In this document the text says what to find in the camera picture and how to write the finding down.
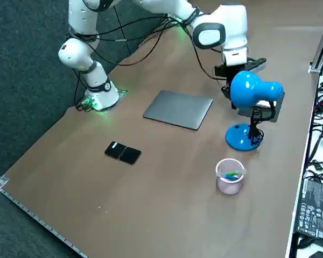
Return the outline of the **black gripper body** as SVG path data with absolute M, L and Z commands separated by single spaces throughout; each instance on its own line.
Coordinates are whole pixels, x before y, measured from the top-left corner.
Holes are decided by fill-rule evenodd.
M 225 65 L 225 77 L 227 81 L 232 81 L 233 78 L 236 76 L 236 74 L 238 74 L 239 72 L 245 69 L 246 65 L 247 63 L 237 64 L 234 66 Z

